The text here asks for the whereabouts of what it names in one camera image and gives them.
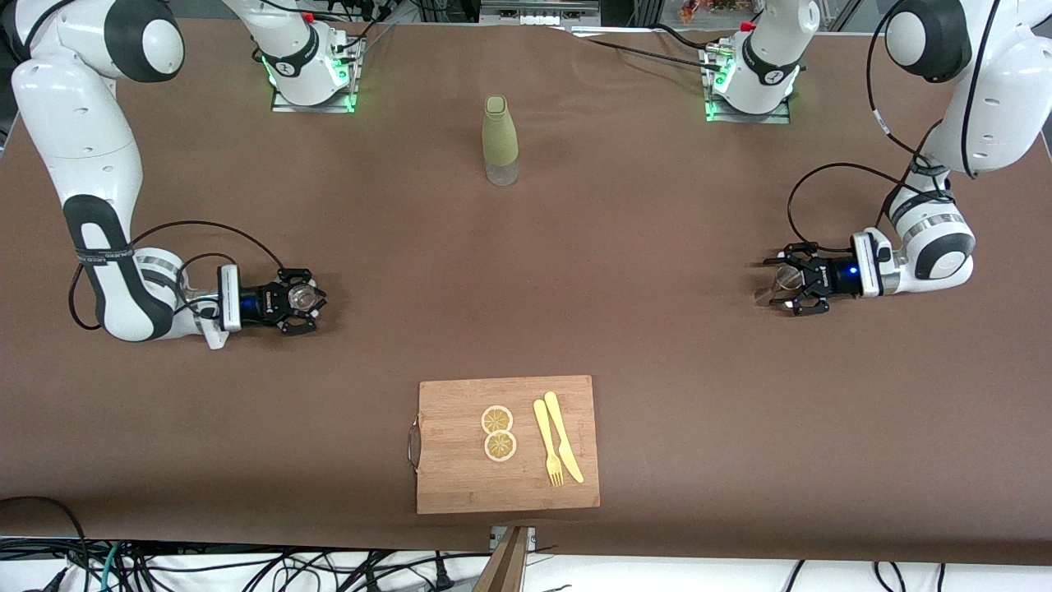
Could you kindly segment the steel double jigger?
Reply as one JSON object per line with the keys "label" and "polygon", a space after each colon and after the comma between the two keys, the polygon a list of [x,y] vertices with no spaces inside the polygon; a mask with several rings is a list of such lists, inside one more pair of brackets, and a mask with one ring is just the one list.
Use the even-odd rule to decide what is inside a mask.
{"label": "steel double jigger", "polygon": [[773,277],[767,286],[754,293],[758,306],[774,306],[791,308],[791,301],[800,295],[804,275],[800,269],[790,265],[777,265],[773,268]]}

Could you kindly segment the brown table cover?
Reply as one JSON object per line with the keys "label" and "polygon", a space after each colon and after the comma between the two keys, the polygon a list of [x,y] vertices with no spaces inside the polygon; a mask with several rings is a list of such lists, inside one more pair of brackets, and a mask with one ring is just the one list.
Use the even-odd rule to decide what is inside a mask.
{"label": "brown table cover", "polygon": [[[97,539],[485,548],[418,515],[424,380],[589,375],[601,505],[524,513],[561,553],[1052,563],[1052,161],[954,177],[956,289],[756,304],[785,200],[835,161],[898,176],[868,42],[809,45],[788,125],[710,123],[694,72],[566,30],[397,25],[357,113],[271,113],[237,21],[180,23],[171,81],[121,81],[135,231],[230,224],[328,293],[304,336],[129,344],[72,322],[76,266],[23,125],[0,158],[0,498]],[[487,97],[519,176],[490,183]]]}

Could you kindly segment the wooden cutting board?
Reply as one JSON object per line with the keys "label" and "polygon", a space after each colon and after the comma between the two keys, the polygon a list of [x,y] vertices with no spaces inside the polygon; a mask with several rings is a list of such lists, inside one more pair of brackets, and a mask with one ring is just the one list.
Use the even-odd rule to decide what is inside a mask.
{"label": "wooden cutting board", "polygon": [[[563,462],[563,486],[552,487],[548,478],[545,446],[533,412],[533,402],[544,400],[547,392],[557,393],[584,476],[582,483],[576,483]],[[487,434],[480,417],[490,405],[503,405],[514,414],[510,431],[518,449],[514,457],[504,462],[488,460],[483,450]],[[544,512],[600,506],[593,379],[589,375],[422,382],[414,426],[418,514]],[[551,419],[550,426],[557,450],[560,438]]]}

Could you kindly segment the green sleeved glass bottle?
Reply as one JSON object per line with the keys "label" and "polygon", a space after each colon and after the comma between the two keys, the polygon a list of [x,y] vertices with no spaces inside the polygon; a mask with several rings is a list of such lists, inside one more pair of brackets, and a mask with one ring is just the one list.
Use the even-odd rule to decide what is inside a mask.
{"label": "green sleeved glass bottle", "polygon": [[486,98],[483,119],[483,158],[490,183],[508,187],[519,176],[519,145],[514,119],[504,96]]}

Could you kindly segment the colourful packaged items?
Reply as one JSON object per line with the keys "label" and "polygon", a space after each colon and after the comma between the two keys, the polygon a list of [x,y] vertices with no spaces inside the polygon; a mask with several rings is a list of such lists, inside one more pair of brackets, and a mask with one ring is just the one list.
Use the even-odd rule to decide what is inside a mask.
{"label": "colourful packaged items", "polygon": [[730,29],[765,11],[767,0],[676,0],[681,23],[703,29]]}

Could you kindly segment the yellow plastic fork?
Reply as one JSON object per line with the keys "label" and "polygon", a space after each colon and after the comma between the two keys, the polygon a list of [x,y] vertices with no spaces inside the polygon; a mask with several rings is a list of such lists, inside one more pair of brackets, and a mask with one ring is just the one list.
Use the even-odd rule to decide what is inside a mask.
{"label": "yellow plastic fork", "polygon": [[562,461],[557,457],[555,443],[553,443],[552,440],[548,408],[544,400],[535,400],[533,402],[533,412],[534,416],[537,416],[538,430],[540,430],[541,433],[542,444],[545,446],[545,464],[548,478],[550,479],[552,487],[563,486]]}

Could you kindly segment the yellow plastic knife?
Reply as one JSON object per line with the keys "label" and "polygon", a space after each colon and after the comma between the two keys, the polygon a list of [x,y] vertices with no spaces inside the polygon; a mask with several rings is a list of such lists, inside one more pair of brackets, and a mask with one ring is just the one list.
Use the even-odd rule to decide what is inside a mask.
{"label": "yellow plastic knife", "polygon": [[579,468],[578,461],[575,458],[574,450],[570,445],[568,434],[566,431],[566,426],[563,419],[563,413],[559,400],[557,399],[555,392],[547,392],[544,396],[545,404],[550,415],[550,419],[555,423],[557,434],[559,434],[560,443],[557,447],[557,453],[559,453],[560,458],[563,462],[564,467],[567,469],[569,474],[574,477],[576,483],[582,483],[584,481],[583,473]]}

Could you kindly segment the grey power strip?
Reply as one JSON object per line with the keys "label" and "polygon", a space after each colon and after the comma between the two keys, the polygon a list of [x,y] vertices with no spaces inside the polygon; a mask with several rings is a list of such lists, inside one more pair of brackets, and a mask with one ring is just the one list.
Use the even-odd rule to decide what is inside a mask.
{"label": "grey power strip", "polygon": [[602,12],[600,0],[478,0],[478,22],[599,27]]}

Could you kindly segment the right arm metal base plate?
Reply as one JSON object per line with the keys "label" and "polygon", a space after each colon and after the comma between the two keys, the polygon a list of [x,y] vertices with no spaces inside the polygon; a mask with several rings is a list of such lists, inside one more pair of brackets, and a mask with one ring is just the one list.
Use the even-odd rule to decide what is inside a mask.
{"label": "right arm metal base plate", "polygon": [[355,113],[364,44],[349,41],[346,30],[322,30],[318,49],[300,64],[263,55],[268,81],[274,86],[274,113]]}

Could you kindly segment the wooden post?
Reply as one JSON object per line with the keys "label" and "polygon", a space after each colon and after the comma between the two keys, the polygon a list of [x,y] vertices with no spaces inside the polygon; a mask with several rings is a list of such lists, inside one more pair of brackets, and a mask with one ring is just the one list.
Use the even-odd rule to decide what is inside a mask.
{"label": "wooden post", "polygon": [[526,559],[533,543],[530,527],[507,527],[497,540],[471,592],[522,592]]}

